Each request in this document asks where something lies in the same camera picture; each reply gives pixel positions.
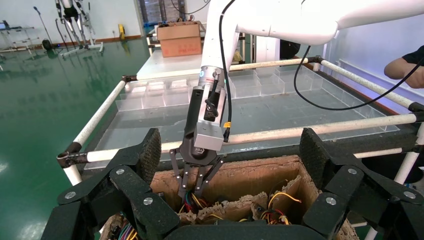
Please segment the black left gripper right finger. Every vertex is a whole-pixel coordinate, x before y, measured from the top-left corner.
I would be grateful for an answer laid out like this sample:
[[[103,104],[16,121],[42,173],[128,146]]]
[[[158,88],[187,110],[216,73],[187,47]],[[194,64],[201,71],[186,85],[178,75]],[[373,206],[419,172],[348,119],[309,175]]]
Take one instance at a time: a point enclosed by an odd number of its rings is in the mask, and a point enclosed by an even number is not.
[[[350,212],[362,216],[386,240],[424,237],[424,198],[417,191],[368,169],[352,153],[324,143],[304,128],[300,159],[321,190],[302,218],[305,226],[333,240]]]

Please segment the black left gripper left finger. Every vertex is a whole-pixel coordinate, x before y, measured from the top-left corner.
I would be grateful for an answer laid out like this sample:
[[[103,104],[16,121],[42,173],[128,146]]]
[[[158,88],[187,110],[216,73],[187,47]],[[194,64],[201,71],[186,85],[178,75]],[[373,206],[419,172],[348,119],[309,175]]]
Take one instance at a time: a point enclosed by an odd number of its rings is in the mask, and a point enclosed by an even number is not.
[[[150,128],[143,141],[118,150],[101,172],[58,197],[56,238],[92,240],[94,230],[123,212],[139,236],[163,240],[180,223],[175,211],[150,185],[161,158],[161,136]]]

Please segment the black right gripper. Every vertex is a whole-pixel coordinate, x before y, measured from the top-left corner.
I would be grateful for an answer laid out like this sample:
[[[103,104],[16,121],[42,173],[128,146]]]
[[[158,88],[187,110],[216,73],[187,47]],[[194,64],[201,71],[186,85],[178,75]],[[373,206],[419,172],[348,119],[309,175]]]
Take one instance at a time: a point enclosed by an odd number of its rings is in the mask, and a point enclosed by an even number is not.
[[[205,186],[209,184],[220,167],[224,164],[223,159],[217,156],[216,151],[194,147],[194,133],[198,122],[202,96],[202,89],[192,90],[182,144],[179,148],[171,149],[169,151],[172,170],[179,185],[178,196],[181,197],[182,203],[188,202],[188,193],[190,192],[190,190],[188,190],[188,180],[191,164],[202,165],[198,168],[197,180],[194,189],[194,195],[196,197],[202,196]],[[177,154],[182,156],[182,160],[184,162],[182,172],[180,172],[178,167]],[[214,164],[207,170],[207,165],[214,160],[216,160]]]

